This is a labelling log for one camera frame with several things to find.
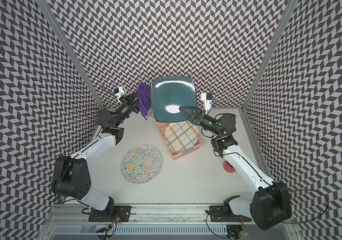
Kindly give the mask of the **teal square plate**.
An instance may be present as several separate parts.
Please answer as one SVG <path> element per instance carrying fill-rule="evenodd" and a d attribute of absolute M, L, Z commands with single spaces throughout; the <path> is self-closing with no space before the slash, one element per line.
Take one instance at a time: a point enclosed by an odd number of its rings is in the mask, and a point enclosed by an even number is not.
<path fill-rule="evenodd" d="M 196 107 L 197 91 L 192 78 L 184 76 L 164 77 L 151 83 L 151 106 L 154 118 L 160 123 L 176 123 L 187 120 L 180 107 Z"/>

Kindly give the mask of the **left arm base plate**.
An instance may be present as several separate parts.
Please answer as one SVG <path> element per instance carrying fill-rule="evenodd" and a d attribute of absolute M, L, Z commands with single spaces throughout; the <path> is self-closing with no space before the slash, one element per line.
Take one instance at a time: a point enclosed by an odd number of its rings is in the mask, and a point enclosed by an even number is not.
<path fill-rule="evenodd" d="M 132 206 L 114 206 L 107 207 L 104 211 L 91 209 L 88 221 L 91 223 L 102 222 L 128 222 Z"/>

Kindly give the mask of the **purple cloth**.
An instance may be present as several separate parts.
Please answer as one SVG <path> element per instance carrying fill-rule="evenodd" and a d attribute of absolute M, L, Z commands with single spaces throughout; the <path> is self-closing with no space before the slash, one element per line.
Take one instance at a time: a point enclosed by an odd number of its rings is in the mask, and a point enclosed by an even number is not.
<path fill-rule="evenodd" d="M 138 108 L 141 115 L 147 120 L 148 112 L 151 109 L 151 88 L 147 84 L 140 83 L 137 86 Z"/>

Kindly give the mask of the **white plate coloured stripes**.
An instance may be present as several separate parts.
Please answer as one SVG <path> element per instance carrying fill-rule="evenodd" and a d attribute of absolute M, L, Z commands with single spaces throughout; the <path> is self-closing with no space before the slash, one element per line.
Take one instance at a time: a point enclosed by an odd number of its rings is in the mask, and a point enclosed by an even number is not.
<path fill-rule="evenodd" d="M 198 138 L 199 127 L 188 121 L 170 123 L 163 134 L 163 140 L 173 154 L 193 149 Z"/>

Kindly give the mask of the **colourful squiggle round plate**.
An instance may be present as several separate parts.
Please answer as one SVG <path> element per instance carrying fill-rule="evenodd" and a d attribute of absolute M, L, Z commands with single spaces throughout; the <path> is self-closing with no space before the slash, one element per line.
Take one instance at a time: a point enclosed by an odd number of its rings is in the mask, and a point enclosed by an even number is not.
<path fill-rule="evenodd" d="M 160 151 L 151 145 L 140 145 L 129 150 L 122 159 L 122 176 L 133 184 L 145 184 L 156 178 L 163 166 Z"/>

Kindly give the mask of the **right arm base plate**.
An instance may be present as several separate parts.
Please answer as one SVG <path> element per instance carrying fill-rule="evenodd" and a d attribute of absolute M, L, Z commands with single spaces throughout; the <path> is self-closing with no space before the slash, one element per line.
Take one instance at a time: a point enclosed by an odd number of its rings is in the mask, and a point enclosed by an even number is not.
<path fill-rule="evenodd" d="M 209 206 L 210 219 L 212 222 L 251 222 L 252 219 L 239 216 L 232 213 L 229 207 L 225 205 L 213 205 Z"/>

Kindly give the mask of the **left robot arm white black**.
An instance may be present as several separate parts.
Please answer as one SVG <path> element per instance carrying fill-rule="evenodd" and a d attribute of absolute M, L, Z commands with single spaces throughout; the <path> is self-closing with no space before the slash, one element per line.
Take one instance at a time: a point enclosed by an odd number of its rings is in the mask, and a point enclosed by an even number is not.
<path fill-rule="evenodd" d="M 139 113 L 138 94 L 120 97 L 121 104 L 114 110 L 100 110 L 97 124 L 101 126 L 100 135 L 86 147 L 56 159 L 51 184 L 57 196 L 72 197 L 96 211 L 106 211 L 112 198 L 102 194 L 92 186 L 89 168 L 107 150 L 118 144 L 124 133 L 121 125 L 131 113 Z"/>

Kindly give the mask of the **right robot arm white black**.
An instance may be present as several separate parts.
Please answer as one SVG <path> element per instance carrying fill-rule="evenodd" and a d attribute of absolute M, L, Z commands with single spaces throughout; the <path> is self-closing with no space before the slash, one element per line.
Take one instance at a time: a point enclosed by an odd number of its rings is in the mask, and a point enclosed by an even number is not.
<path fill-rule="evenodd" d="M 234 114 L 211 117 L 198 107 L 180 107 L 180 111 L 190 123 L 213 133 L 211 144 L 215 155 L 236 170 L 253 194 L 251 201 L 242 201 L 238 197 L 227 199 L 234 215 L 252 219 L 263 231 L 291 218 L 291 197 L 287 185 L 273 180 L 246 156 L 233 137 L 236 131 Z"/>

